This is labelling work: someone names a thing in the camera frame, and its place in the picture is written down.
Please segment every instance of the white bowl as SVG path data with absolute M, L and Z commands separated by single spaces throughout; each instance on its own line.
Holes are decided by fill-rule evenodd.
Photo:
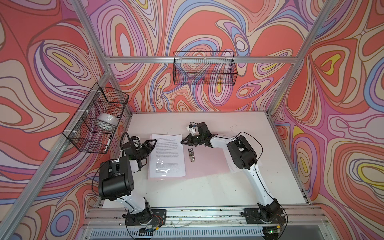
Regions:
M 114 126 L 117 126 L 119 123 L 117 118 L 115 118 L 114 116 L 112 116 L 108 113 L 100 113 L 100 115 L 97 117 L 97 119 L 100 121 L 103 121 L 103 122 L 107 122 L 107 123 L 114 125 Z M 102 122 L 99 122 L 99 121 L 97 122 L 97 124 L 99 125 L 100 128 L 102 128 L 104 130 L 113 130 L 114 129 L 114 127 L 107 125 L 107 124 L 103 124 Z

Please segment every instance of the electronic component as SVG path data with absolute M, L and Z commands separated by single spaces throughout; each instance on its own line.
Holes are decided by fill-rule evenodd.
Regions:
M 135 141 L 136 137 L 131 137 L 130 140 L 122 145 L 122 151 L 124 155 L 129 156 L 130 160 L 136 160 L 137 165 L 139 166 L 139 171 L 141 170 L 142 163 L 141 160 L 147 159 L 149 154 L 156 146 L 156 139 L 145 141 L 139 149 L 136 146 L 137 142 Z
M 196 125 L 192 125 L 192 124 L 189 124 L 189 126 L 187 127 L 187 130 L 193 135 L 196 134 L 196 129 L 195 129 Z
M 212 147 L 209 140 L 217 134 L 211 134 L 205 122 L 197 124 L 196 128 L 199 134 L 196 136 L 193 136 L 191 133 L 188 134 L 188 136 L 181 141 L 181 144 L 195 147 L 204 144 L 206 147 Z
M 188 148 L 188 153 L 189 153 L 189 159 L 191 160 L 191 162 L 194 162 L 195 161 L 195 154 L 193 152 L 193 148 Z

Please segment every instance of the red wire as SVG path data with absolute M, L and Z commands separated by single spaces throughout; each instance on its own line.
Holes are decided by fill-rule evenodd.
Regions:
M 155 217 L 157 217 L 159 219 L 159 223 L 160 223 L 160 220 L 161 220 L 161 224 L 163 224 L 163 219 L 160 217 L 160 216 L 157 216 L 157 215 L 154 215 Z

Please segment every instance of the pink paper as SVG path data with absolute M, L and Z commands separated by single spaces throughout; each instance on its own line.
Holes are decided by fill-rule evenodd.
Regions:
M 188 149 L 192 148 L 195 154 L 195 161 L 189 159 Z M 213 174 L 230 172 L 224 152 L 221 148 L 211 148 L 200 145 L 197 147 L 183 146 L 185 161 L 185 177 L 197 178 Z

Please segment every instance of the small circuit board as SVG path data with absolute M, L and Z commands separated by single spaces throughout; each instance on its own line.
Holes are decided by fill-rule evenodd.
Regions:
M 193 153 L 193 148 L 188 148 L 188 153 L 189 153 L 189 159 L 191 162 L 195 161 L 195 154 Z

